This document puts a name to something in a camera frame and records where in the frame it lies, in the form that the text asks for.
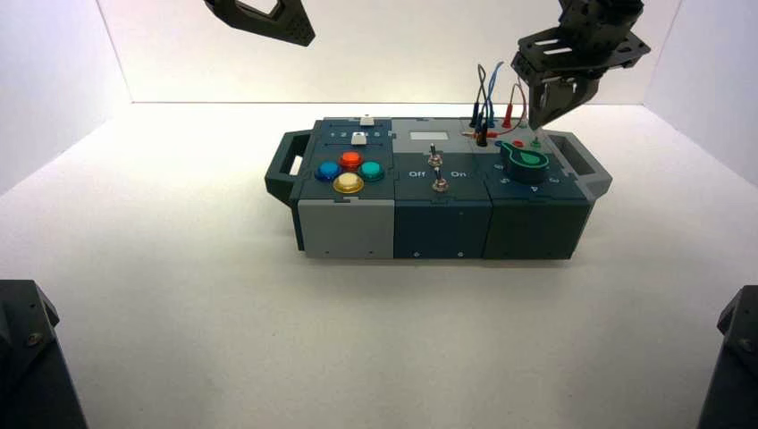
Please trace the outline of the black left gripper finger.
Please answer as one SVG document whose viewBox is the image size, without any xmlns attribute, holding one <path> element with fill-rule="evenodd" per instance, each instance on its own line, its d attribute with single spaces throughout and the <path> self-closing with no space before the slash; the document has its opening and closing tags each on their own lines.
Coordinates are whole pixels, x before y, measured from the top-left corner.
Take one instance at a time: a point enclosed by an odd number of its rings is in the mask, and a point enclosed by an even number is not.
<svg viewBox="0 0 758 429">
<path fill-rule="evenodd" d="M 309 46 L 316 34 L 303 4 L 278 0 L 269 12 L 233 0 L 205 1 L 207 9 L 227 26 L 298 46 Z"/>
</svg>

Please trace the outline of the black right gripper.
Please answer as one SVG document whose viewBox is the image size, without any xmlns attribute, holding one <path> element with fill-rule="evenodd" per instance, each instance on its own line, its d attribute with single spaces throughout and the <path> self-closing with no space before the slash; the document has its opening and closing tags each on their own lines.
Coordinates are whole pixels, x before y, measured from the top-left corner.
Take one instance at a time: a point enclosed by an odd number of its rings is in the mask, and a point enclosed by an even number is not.
<svg viewBox="0 0 758 429">
<path fill-rule="evenodd" d="M 591 100 L 606 71 L 630 68 L 651 52 L 632 31 L 643 11 L 641 1 L 561 1 L 557 26 L 518 41 L 511 67 L 530 86 L 532 130 Z M 576 76 L 589 80 L 559 80 Z"/>
</svg>

